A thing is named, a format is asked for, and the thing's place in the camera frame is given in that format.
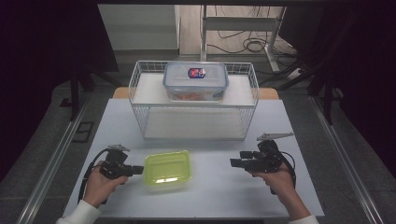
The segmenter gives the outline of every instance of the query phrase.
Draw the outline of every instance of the person's left hand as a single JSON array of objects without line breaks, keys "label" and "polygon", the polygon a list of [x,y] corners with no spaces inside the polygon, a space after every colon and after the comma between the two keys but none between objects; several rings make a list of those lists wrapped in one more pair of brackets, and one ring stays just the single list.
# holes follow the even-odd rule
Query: person's left hand
[{"label": "person's left hand", "polygon": [[99,208],[118,185],[124,184],[128,180],[125,175],[113,180],[108,179],[99,172],[102,163],[102,161],[99,161],[95,168],[92,169],[83,199],[86,203],[96,208]]}]

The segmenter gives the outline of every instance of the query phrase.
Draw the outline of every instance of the sleeve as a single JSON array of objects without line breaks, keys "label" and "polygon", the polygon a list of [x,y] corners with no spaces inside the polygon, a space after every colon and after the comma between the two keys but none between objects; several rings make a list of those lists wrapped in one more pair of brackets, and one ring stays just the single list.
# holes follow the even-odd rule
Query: sleeve
[{"label": "sleeve", "polygon": [[309,216],[290,221],[289,224],[318,224],[318,220],[315,216]]},{"label": "sleeve", "polygon": [[92,224],[100,214],[100,210],[81,200],[70,216],[59,218],[56,224]]}]

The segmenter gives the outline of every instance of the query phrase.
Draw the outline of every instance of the green plastic container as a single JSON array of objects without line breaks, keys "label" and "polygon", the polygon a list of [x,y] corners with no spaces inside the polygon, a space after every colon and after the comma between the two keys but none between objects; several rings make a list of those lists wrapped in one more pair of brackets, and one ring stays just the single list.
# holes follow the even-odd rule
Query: green plastic container
[{"label": "green plastic container", "polygon": [[189,151],[184,150],[147,156],[144,175],[145,182],[149,186],[187,182],[191,179]]}]

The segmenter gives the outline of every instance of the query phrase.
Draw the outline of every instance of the human hand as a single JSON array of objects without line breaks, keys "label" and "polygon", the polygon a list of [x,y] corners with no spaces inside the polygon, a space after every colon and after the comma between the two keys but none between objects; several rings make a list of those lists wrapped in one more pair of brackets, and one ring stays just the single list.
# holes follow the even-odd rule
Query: human hand
[{"label": "human hand", "polygon": [[290,170],[285,163],[282,163],[279,170],[275,173],[261,173],[249,172],[254,177],[259,176],[277,195],[281,203],[283,203],[288,210],[291,220],[297,220],[303,217],[308,217],[311,214],[306,209],[300,196],[297,194]]},{"label": "human hand", "polygon": [[124,184],[128,180],[127,176],[120,176],[117,179],[108,179],[99,172],[102,163],[102,161],[99,161],[95,168],[92,169],[83,199],[86,203],[96,208],[99,208],[102,202],[110,196],[118,185]]}]

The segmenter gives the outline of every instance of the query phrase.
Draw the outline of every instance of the white metal stand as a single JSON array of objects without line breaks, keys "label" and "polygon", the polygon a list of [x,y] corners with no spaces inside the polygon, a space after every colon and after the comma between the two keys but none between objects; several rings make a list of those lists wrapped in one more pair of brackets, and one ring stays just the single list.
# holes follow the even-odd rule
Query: white metal stand
[{"label": "white metal stand", "polygon": [[206,31],[265,31],[272,32],[265,54],[271,64],[273,72],[279,71],[273,48],[282,22],[285,7],[282,7],[276,18],[242,18],[242,17],[207,17],[206,6],[202,17],[201,62],[206,61]]}]

